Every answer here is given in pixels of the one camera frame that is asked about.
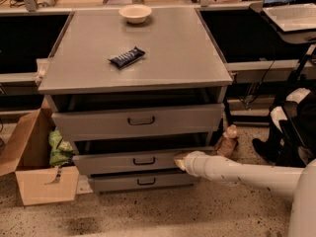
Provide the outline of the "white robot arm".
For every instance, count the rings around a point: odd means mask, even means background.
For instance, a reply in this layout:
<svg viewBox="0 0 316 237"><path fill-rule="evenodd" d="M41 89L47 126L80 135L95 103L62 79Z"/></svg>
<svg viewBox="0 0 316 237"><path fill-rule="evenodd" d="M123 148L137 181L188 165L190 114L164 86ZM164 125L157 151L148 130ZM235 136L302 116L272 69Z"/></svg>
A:
<svg viewBox="0 0 316 237"><path fill-rule="evenodd" d="M288 237L316 237L316 163L305 168L241 164L201 151L174 157L189 175L217 183L242 183L292 200Z"/></svg>

